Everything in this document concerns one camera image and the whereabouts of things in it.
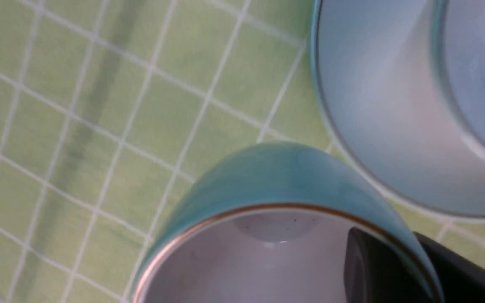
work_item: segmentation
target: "light blue cup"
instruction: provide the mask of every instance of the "light blue cup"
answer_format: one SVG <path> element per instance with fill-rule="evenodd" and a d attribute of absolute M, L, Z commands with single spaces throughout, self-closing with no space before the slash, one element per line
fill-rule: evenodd
<path fill-rule="evenodd" d="M 143 261 L 132 302 L 341 301 L 345 253 L 335 249 L 346 226 L 386 243 L 443 301 L 424 250 L 368 182 L 317 149 L 273 143 L 227 157 L 194 184 Z"/>

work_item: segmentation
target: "gold rim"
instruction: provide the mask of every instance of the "gold rim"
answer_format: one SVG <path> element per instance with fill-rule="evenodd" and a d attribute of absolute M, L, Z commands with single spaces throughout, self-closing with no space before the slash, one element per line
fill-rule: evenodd
<path fill-rule="evenodd" d="M 422 261 L 407 247 L 405 246 L 400 240 L 396 239 L 394 236 L 386 232 L 385 230 L 381 229 L 379 226 L 376 226 L 373 223 L 365 221 L 359 217 L 351 215 L 349 213 L 344 213 L 343 211 L 329 209 L 326 207 L 321 207 L 317 205 L 304 205 L 301 203 L 277 203 L 273 205 L 252 205 L 248 207 L 241 207 L 238 209 L 226 211 L 225 213 L 220 213 L 218 215 L 214 215 L 211 218 L 208 218 L 195 226 L 187 229 L 186 231 L 182 232 L 181 234 L 175 236 L 170 242 L 168 242 L 158 253 L 154 256 L 154 258 L 150 261 L 147 265 L 146 270 L 143 271 L 140 280 L 138 280 L 136 291 L 134 293 L 132 303 L 141 303 L 141 300 L 144 299 L 144 295 L 146 295 L 147 284 L 148 280 L 152 277 L 152 274 L 162 265 L 163 260 L 173 253 L 174 249 L 185 240 L 188 240 L 192 236 L 195 236 L 198 232 L 202 229 L 208 228 L 213 224 L 227 219 L 229 217 L 235 215 L 241 215 L 243 213 L 250 213 L 252 211 L 259 211 L 259 210 L 277 210 L 277 209 L 284 209 L 284 210 L 309 210 L 309 211 L 316 211 L 318 213 L 323 213 L 326 215 L 336 215 L 338 217 L 343 217 L 345 219 L 351 220 L 357 224 L 360 224 L 373 232 L 378 233 L 380 236 L 385 238 L 388 242 L 392 245 L 396 246 L 399 250 L 401 250 L 409 259 L 414 263 L 415 267 L 419 269 L 419 271 L 423 274 L 424 279 L 428 282 L 430 291 L 433 294 L 433 300 L 435 303 L 442 303 L 439 287 L 433 280 L 432 276 L 430 275 L 429 271 L 426 270 L 426 267 L 423 265 Z"/>

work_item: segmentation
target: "black object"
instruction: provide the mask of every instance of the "black object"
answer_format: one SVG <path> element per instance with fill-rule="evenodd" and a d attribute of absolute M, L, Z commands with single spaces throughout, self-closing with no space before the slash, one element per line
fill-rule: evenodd
<path fill-rule="evenodd" d="M 485 269 L 422 234 L 414 234 L 437 271 L 447 303 L 485 302 Z"/>
<path fill-rule="evenodd" d="M 344 286 L 348 303 L 431 302 L 396 253 L 357 228 L 348 234 Z"/>

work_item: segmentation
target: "tiled surface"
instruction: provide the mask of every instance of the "tiled surface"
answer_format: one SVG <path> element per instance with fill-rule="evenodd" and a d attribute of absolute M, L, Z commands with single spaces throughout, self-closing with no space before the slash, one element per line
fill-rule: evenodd
<path fill-rule="evenodd" d="M 261 139 L 340 157 L 309 75 L 311 2 L 245 3 L 0 0 L 0 303 L 123 303 L 144 244 L 219 159 Z M 391 203 L 485 267 L 485 222 Z"/>

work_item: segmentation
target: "cup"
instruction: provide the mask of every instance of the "cup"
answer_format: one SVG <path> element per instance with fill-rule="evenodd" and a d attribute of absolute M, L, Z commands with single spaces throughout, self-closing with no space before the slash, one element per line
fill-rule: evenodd
<path fill-rule="evenodd" d="M 317 149 L 270 143 L 227 157 L 192 186 L 144 259 L 132 302 L 346 302 L 354 230 L 443 301 L 419 242 L 368 182 Z"/>
<path fill-rule="evenodd" d="M 388 196 L 485 217 L 485 1 L 317 0 L 311 37 L 348 161 Z"/>

